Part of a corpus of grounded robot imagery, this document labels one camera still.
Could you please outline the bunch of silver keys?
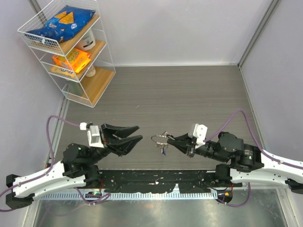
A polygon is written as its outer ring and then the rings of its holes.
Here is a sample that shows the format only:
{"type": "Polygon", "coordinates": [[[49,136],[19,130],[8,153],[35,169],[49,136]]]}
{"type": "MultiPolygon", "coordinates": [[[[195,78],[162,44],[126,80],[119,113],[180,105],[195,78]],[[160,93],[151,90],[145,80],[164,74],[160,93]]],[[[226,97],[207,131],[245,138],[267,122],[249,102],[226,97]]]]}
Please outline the bunch of silver keys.
{"type": "Polygon", "coordinates": [[[162,153],[163,150],[167,151],[169,144],[164,142],[156,142],[156,147],[158,147],[162,153]]]}

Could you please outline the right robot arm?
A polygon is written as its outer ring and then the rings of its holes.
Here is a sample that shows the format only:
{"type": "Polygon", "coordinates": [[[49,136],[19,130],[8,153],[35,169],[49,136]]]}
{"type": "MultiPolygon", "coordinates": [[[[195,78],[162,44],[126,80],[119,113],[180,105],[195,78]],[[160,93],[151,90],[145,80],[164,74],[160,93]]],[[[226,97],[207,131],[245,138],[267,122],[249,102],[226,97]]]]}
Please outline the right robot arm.
{"type": "Polygon", "coordinates": [[[220,132],[218,141],[198,144],[198,139],[187,134],[167,139],[188,157],[200,155],[219,161],[212,180],[219,186],[227,184],[263,183],[288,186],[291,192],[303,193],[303,171],[287,166],[286,162],[261,151],[258,147],[244,143],[229,132],[220,132]]]}

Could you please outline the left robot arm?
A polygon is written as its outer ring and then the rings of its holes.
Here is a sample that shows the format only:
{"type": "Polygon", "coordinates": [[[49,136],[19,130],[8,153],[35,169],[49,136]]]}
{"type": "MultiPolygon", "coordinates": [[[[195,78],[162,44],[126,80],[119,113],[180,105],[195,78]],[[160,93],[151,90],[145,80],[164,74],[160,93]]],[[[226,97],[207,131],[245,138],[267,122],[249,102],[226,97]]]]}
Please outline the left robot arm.
{"type": "Polygon", "coordinates": [[[127,155],[143,138],[134,136],[139,126],[119,127],[110,124],[101,126],[82,122],[82,131],[87,132],[88,146],[71,143],[63,152],[61,161],[27,176],[8,175],[5,202],[13,210],[27,207],[44,195],[70,188],[96,188],[101,185],[97,163],[113,153],[127,155]]]}

